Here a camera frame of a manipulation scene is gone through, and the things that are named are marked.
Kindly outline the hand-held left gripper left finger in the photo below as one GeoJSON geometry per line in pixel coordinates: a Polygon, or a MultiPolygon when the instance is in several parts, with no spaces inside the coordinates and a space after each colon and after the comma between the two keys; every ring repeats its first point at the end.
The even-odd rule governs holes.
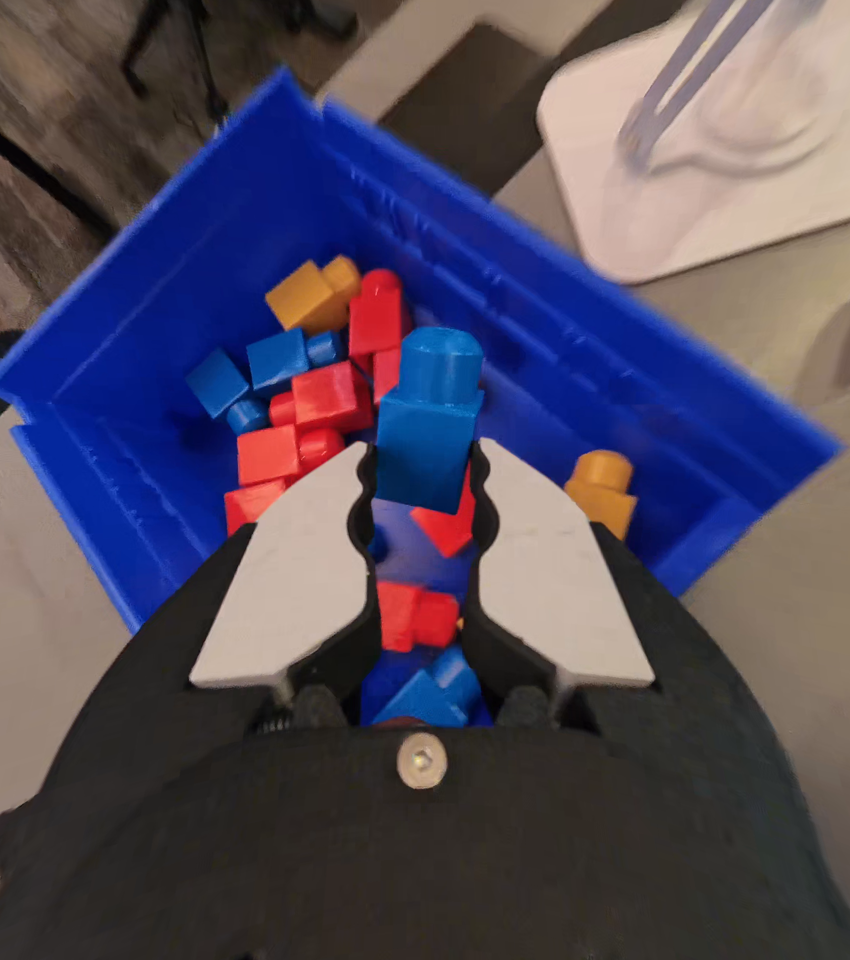
{"type": "Polygon", "coordinates": [[[194,687],[357,694],[382,654],[376,454],[348,445],[262,514],[191,667],[194,687]]]}

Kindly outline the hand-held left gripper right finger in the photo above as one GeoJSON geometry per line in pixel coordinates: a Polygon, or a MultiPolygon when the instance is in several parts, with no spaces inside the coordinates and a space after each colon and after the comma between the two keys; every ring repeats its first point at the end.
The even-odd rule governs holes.
{"type": "Polygon", "coordinates": [[[493,439],[473,443],[470,483],[463,653],[486,697],[650,689],[655,672],[586,515],[493,439]]]}

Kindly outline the pile of coloured toy blocks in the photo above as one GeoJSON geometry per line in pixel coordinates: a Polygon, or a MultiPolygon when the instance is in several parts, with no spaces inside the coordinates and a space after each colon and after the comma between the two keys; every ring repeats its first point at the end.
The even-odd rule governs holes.
{"type": "MultiPolygon", "coordinates": [[[[293,485],[353,443],[376,448],[380,404],[399,379],[413,331],[402,282],[390,270],[359,277],[345,257],[312,263],[266,295],[285,331],[251,343],[254,396],[229,409],[239,487],[225,498],[229,532],[256,525],[293,485]]],[[[494,440],[493,438],[474,438],[494,440]]],[[[372,499],[382,654],[440,652],[370,717],[464,727],[483,693],[463,653],[469,571],[477,554],[470,462],[458,510],[372,499]]]]}

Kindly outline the blue toy building block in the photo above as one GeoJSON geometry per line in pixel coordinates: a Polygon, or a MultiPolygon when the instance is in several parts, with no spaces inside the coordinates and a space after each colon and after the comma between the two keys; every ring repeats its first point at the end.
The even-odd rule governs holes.
{"type": "Polygon", "coordinates": [[[463,330],[425,326],[403,341],[397,385],[380,404],[378,498],[454,514],[484,392],[483,352],[463,330]]]}

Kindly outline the blue plastic bin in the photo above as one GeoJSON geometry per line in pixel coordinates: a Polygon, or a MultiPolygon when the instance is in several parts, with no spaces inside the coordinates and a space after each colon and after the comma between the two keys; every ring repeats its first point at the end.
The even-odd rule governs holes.
{"type": "MultiPolygon", "coordinates": [[[[347,258],[399,278],[411,328],[483,352],[475,436],[508,448],[589,517],[655,672],[649,689],[576,690],[584,710],[691,704],[669,669],[738,673],[677,598],[839,450],[705,346],[391,136],[287,71],[265,83],[0,362],[17,442],[130,627],[182,647],[179,685],[255,526],[229,532],[239,487],[229,409],[254,396],[250,344],[285,327],[266,295],[347,258]]],[[[382,654],[357,694],[366,724],[440,655],[382,654]]]]}

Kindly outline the grey desk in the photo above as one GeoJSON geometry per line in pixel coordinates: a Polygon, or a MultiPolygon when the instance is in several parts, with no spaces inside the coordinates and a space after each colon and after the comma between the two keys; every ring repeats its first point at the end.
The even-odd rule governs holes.
{"type": "MultiPolygon", "coordinates": [[[[791,755],[850,903],[850,223],[637,289],[847,449],[684,602],[791,755]]],[[[0,812],[24,801],[127,630],[0,417],[0,812]]]]}

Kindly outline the white document stand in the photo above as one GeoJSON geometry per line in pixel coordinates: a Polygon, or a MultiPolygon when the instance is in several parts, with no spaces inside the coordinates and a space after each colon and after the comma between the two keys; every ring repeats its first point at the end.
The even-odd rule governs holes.
{"type": "Polygon", "coordinates": [[[536,119],[616,282],[848,223],[850,2],[705,2],[561,67],[536,119]]]}

